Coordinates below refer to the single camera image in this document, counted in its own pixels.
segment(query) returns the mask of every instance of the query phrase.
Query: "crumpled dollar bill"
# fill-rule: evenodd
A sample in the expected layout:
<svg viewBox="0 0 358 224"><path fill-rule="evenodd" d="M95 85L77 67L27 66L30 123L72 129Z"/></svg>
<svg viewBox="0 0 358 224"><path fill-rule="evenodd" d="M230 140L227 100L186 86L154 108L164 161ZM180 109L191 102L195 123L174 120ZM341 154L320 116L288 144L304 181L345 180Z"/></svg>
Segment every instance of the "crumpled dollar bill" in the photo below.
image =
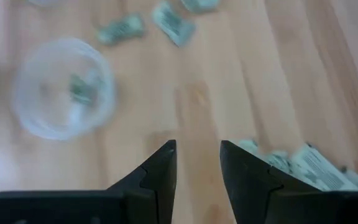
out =
<svg viewBox="0 0 358 224"><path fill-rule="evenodd" d="M219 0L181 0L187 10L193 13L202 13L216 8Z"/></svg>
<svg viewBox="0 0 358 224"><path fill-rule="evenodd" d="M169 2L161 2L153 11L153 20L178 47L185 45L193 35L194 22L180 17Z"/></svg>
<svg viewBox="0 0 358 224"><path fill-rule="evenodd" d="M105 45L114 45L132 37L142 37L144 22L139 13L132 13L120 21L112 21L98 32L98 40Z"/></svg>
<svg viewBox="0 0 358 224"><path fill-rule="evenodd" d="M241 140L237 145L266 163L322 191L358 190L358 174L346 169L339 171L317 149L305 144L292 156L285 151L263 155L253 140Z"/></svg>

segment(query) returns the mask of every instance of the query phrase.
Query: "stack of dollar bills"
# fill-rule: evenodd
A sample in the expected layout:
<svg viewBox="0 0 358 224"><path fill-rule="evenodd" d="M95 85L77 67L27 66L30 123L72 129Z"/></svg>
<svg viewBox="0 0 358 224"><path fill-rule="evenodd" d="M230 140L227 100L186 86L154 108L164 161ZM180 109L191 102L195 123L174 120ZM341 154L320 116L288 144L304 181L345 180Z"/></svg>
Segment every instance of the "stack of dollar bills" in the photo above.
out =
<svg viewBox="0 0 358 224"><path fill-rule="evenodd" d="M236 142L238 146L293 177L322 191L358 190L358 174L339 171L317 149L305 144L292 156L285 151L263 154L253 140Z"/></svg>

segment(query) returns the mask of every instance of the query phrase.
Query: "wooden floor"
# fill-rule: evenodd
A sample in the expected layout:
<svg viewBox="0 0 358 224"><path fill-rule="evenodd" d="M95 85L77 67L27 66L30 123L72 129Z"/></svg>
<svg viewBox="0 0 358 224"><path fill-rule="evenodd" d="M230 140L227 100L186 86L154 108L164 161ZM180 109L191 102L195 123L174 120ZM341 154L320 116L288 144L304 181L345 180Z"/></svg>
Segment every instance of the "wooden floor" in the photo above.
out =
<svg viewBox="0 0 358 224"><path fill-rule="evenodd" d="M62 0L35 7L0 0L0 190L105 189L167 139L178 140L173 223L233 223L219 167L220 139L262 149L312 143L358 171L358 1L222 0L195 16L177 48L152 23L158 0ZM96 29L140 12L147 35L99 45ZM11 88L41 43L78 37L111 64L119 92L112 119L71 141L22 129Z"/></svg>

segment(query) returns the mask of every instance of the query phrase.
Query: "black object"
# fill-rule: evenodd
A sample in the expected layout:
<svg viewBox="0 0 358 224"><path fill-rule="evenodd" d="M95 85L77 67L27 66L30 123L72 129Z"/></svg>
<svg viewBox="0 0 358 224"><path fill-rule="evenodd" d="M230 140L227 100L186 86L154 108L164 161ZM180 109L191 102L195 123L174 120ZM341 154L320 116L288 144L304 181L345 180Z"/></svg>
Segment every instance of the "black object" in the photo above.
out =
<svg viewBox="0 0 358 224"><path fill-rule="evenodd" d="M358 223L358 192L322 192L229 141L220 160L238 224Z"/></svg>
<svg viewBox="0 0 358 224"><path fill-rule="evenodd" d="M176 182L170 140L107 190L0 192L0 224L169 224Z"/></svg>

